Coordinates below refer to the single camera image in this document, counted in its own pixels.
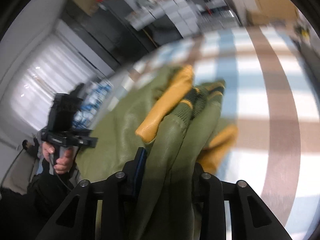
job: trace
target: finger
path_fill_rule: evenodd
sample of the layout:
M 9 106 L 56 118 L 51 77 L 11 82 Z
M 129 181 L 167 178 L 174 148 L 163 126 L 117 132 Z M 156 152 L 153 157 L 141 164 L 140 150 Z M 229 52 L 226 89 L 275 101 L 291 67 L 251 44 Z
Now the finger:
M 69 149 L 65 150 L 63 156 L 65 158 L 72 158 L 73 157 L 73 148 L 69 148 Z
M 54 153 L 54 147 L 50 143 L 44 142 L 42 144 L 42 151 L 46 151 L 46 152 L 52 154 L 52 153 Z
M 70 162 L 68 158 L 59 158 L 57 161 L 57 164 L 67 166 L 67 164 Z
M 67 172 L 67 171 L 68 171 L 67 166 L 60 165 L 60 164 L 56 164 L 56 165 L 54 166 L 54 169 L 55 169 L 55 171 L 64 171 L 64 172 Z
M 67 171 L 56 171 L 57 174 L 62 175 L 65 174 Z
M 49 157 L 50 153 L 48 153 L 47 151 L 43 151 L 42 154 L 46 159 L 46 161 L 50 163 L 50 157 Z

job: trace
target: black cabinet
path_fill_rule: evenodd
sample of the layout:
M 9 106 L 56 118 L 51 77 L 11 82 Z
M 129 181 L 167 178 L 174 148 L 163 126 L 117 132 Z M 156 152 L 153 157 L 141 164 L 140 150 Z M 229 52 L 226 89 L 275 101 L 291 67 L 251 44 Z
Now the black cabinet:
M 124 0 L 105 0 L 91 17 L 68 0 L 61 19 L 113 70 L 139 60 L 150 49 L 124 19 L 131 7 Z

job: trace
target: hand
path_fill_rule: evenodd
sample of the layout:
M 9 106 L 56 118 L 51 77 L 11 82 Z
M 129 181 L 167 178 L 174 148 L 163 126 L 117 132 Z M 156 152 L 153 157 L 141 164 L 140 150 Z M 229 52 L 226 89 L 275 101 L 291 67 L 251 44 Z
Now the hand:
M 49 155 L 54 153 L 54 147 L 48 143 L 44 142 L 42 144 L 42 153 L 44 158 L 50 163 Z M 57 159 L 57 164 L 53 166 L 57 174 L 64 174 L 70 171 L 73 164 L 73 148 L 65 150 L 62 157 Z

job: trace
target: black cable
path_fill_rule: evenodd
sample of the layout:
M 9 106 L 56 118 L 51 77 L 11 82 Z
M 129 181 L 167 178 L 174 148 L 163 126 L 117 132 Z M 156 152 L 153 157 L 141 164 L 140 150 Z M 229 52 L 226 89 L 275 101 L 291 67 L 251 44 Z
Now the black cable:
M 54 170 L 54 164 L 53 164 L 53 155 L 50 155 L 49 156 L 49 160 L 50 160 L 50 164 L 53 168 L 53 174 L 56 175 L 58 177 L 58 179 L 61 181 L 61 183 L 69 190 L 69 191 L 72 191 L 72 189 L 70 189 L 63 181 L 62 179 L 60 178 L 59 174 L 56 173 L 56 171 Z
M 18 159 L 18 157 L 20 156 L 20 154 L 22 153 L 23 150 L 24 150 L 24 149 L 22 148 L 21 151 L 20 151 L 20 152 L 17 154 L 17 156 L 14 158 L 14 160 L 13 160 L 13 162 L 11 163 L 10 167 L 7 169 L 7 171 L 6 171 L 6 173 L 4 174 L 2 180 L 0 181 L 0 187 L 2 187 L 2 184 L 3 184 L 4 180 L 5 180 L 5 178 L 7 177 L 9 171 L 11 170 L 11 168 L 12 168 L 12 166 L 13 166 L 13 164 L 14 164 L 15 161 Z

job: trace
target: yellow leather patch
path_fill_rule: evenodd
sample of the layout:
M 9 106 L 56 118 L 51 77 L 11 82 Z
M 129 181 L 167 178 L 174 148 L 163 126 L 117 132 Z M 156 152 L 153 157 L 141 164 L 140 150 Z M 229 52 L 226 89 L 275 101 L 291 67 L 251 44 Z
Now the yellow leather patch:
M 222 84 L 221 82 L 215 82 L 215 83 L 213 83 L 213 84 L 210 85 L 210 86 L 205 86 L 205 88 L 206 88 L 208 91 L 213 90 L 213 89 L 215 89 L 215 88 L 217 88 L 217 87 L 223 87 L 223 88 L 225 88 L 225 87 L 224 87 L 224 84 Z
M 214 174 L 228 150 L 236 143 L 238 128 L 231 124 L 212 139 L 209 146 L 203 149 L 197 159 L 205 172 Z
M 180 101 L 181 103 L 187 104 L 191 109 L 193 109 L 193 105 L 189 100 L 183 99 Z
M 140 136 L 145 143 L 151 142 L 156 137 L 162 119 L 191 90 L 192 82 L 192 66 L 186 65 L 172 78 L 169 87 L 152 107 L 135 134 Z
M 221 96 L 223 96 L 223 94 L 222 94 L 220 91 L 215 91 L 215 92 L 213 92 L 212 94 L 210 94 L 210 95 L 208 96 L 208 99 L 211 99 L 211 98 L 215 97 L 216 95 L 221 95 Z

